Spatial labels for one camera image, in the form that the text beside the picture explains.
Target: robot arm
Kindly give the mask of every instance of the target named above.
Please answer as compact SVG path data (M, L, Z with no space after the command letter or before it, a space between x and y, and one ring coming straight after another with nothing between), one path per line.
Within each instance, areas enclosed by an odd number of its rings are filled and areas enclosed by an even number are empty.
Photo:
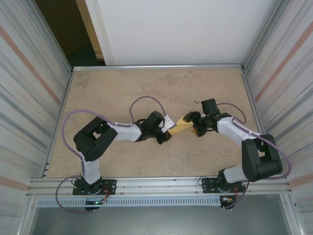
M104 154L113 141L144 141L156 138L159 144L168 141L171 134L168 130L175 122L157 111L152 112L147 119L132 125L116 123L115 125L99 117L93 119L74 137L76 149L83 157L84 180L92 185L101 179L99 158Z
M253 132L233 119L230 114L221 114L215 99L202 101L201 104L202 115L199 112L190 112L184 117L186 122L193 122L196 135L201 137L208 131L216 131L226 135L242 148L242 165L219 171L220 188L226 189L227 185L238 181L255 182L282 172L278 151L255 137L263 137L275 144L272 135Z

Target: white wall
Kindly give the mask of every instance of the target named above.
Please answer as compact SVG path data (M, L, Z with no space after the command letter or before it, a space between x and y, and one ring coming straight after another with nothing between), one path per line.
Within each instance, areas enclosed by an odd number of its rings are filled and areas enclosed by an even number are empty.
M276 0L86 0L107 65L242 63Z

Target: beige table surface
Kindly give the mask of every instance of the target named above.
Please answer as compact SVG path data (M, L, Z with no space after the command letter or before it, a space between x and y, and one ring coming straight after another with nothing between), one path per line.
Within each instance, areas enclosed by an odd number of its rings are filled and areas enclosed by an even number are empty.
M73 110L89 109L112 121L128 123L129 106L143 95L157 98L174 120L201 111L199 101L231 102L246 113L246 126L257 131L239 69L76 71L63 118ZM153 100L143 99L134 105L133 113L137 120L154 110L161 112ZM241 118L231 106L223 105L220 110ZM65 137L71 147L75 147L74 135L93 118L89 114L70 117ZM162 145L155 139L113 142L100 158L100 171L103 177L202 176L216 175L220 169L240 163L241 148L226 136L208 132L198 138L189 128ZM47 177L80 172L78 157L66 149L59 131Z

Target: yellow sponge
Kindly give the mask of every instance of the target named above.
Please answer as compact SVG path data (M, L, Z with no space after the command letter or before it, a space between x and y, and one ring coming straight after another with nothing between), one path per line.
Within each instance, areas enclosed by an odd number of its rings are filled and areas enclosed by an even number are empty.
M171 135L174 135L180 131L183 131L185 129L187 129L188 127L193 126L192 122L186 122L183 120L183 117L181 117L177 122L176 122L176 126L173 129L168 130L168 132Z

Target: vent grate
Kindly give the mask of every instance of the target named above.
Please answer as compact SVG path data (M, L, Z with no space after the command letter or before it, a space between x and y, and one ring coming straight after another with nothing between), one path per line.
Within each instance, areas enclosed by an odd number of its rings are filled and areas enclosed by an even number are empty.
M86 205L86 200L94 198L61 198L64 207L94 207ZM153 206L220 206L219 196L160 196L160 197L109 197L101 207L153 207ZM39 199L38 208L58 207L55 198Z

